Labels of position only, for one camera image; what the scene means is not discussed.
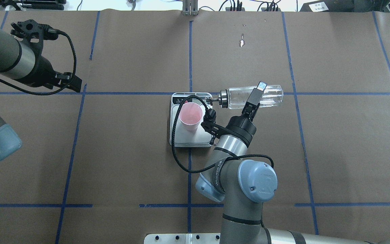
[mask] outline white scale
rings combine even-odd
[[[175,114],[177,113],[178,106],[180,102],[185,99],[187,96],[196,95],[202,99],[206,97],[212,97],[210,93],[174,93],[171,96],[171,108],[170,108],[170,116],[171,119],[169,121],[169,144],[171,144],[171,132],[172,132],[172,124],[174,123]],[[201,104],[198,99],[189,99],[188,102],[195,102],[201,106],[202,114],[205,114],[204,105]],[[175,126],[175,147],[210,147],[210,140],[212,140],[212,135],[205,132],[201,127],[201,123],[198,125],[198,129],[196,131],[188,131],[184,128],[183,124],[180,120],[177,121],[177,125]]]

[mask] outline digital kitchen scale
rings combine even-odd
[[[175,114],[177,113],[178,106],[180,102],[185,99],[187,96],[196,95],[202,99],[206,97],[212,97],[210,93],[174,93],[171,96],[171,108],[169,121],[169,145],[171,144],[171,133],[172,125],[174,123]],[[201,106],[202,114],[205,114],[205,107],[201,104],[198,99],[189,99],[188,102],[195,102]],[[175,127],[175,147],[210,147],[210,140],[212,140],[212,135],[205,132],[201,127],[201,123],[198,125],[196,131],[188,131],[184,128],[180,120],[177,121]]]

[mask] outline pink cup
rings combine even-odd
[[[195,131],[202,120],[202,108],[197,103],[186,102],[178,118],[188,131]]]

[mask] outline white label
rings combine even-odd
[[[313,12],[322,12],[322,11],[329,10],[328,7],[326,6],[325,2],[313,3],[313,4],[310,4],[309,7],[311,8],[311,10]]]

